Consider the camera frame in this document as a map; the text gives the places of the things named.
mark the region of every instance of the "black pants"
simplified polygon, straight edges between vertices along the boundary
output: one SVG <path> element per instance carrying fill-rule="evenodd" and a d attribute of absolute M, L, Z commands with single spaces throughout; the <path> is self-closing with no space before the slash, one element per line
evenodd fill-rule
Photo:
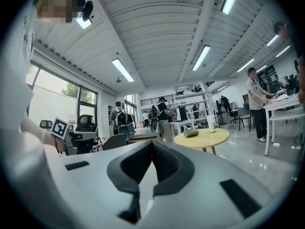
<path fill-rule="evenodd" d="M 251 110 L 251 112 L 254 116 L 257 138 L 267 135 L 266 111 L 264 109 L 259 109 Z"/>
<path fill-rule="evenodd" d="M 149 126 L 149 120 L 144 120 L 144 126 Z"/>

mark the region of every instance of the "white sneaker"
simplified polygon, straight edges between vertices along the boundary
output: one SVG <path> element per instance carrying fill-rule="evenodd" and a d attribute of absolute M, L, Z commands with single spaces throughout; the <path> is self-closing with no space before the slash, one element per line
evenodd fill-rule
<path fill-rule="evenodd" d="M 261 138 L 257 138 L 258 141 L 262 142 L 262 143 L 265 143 L 266 142 L 266 139 L 264 137 L 261 137 Z"/>

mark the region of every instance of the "round wooden table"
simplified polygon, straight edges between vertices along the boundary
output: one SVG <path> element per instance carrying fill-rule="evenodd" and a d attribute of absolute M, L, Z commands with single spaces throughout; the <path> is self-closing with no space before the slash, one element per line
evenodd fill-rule
<path fill-rule="evenodd" d="M 202 148 L 204 152 L 206 152 L 207 147 L 211 147 L 213 154 L 216 155 L 214 147 L 229 138 L 229 132 L 221 128 L 217 128 L 214 133 L 210 133 L 209 129 L 200 129 L 198 131 L 198 135 L 188 138 L 184 137 L 183 133 L 179 134 L 174 139 L 175 143 L 189 148 Z"/>

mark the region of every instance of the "floor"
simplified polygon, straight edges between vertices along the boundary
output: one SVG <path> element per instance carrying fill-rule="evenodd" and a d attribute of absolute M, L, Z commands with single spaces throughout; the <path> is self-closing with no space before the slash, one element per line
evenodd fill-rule
<path fill-rule="evenodd" d="M 300 142 L 300 135 L 296 136 L 302 130 L 302 119 L 297 123 L 295 120 L 288 120 L 287 124 L 285 121 L 276 122 L 274 139 L 276 146 L 269 144 L 268 156 L 264 155 L 265 143 L 256 140 L 255 129 L 249 132 L 248 122 L 244 120 L 244 128 L 241 126 L 239 131 L 238 122 L 230 123 L 231 119 L 232 117 L 224 116 L 224 122 L 228 124 L 221 128 L 227 129 L 230 136 L 226 142 L 215 147 L 218 156 L 256 178 L 273 195 L 297 180 L 302 148 L 294 141 Z M 212 153 L 210 148 L 207 148 L 207 152 Z M 146 214 L 149 201 L 153 200 L 153 187 L 157 183 L 156 171 L 151 165 L 140 183 L 142 216 Z"/>

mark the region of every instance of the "ceiling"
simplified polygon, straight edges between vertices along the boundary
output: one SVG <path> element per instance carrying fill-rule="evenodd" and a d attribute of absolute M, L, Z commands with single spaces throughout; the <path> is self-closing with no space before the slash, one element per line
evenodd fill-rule
<path fill-rule="evenodd" d="M 289 42 L 274 36 L 272 23 L 285 15 L 272 0 L 92 0 L 92 25 L 41 23 L 36 39 L 48 50 L 117 93 L 165 83 L 229 79 L 252 57 L 261 67 Z M 204 45 L 202 67 L 192 71 Z M 111 63 L 119 58 L 129 83 Z"/>

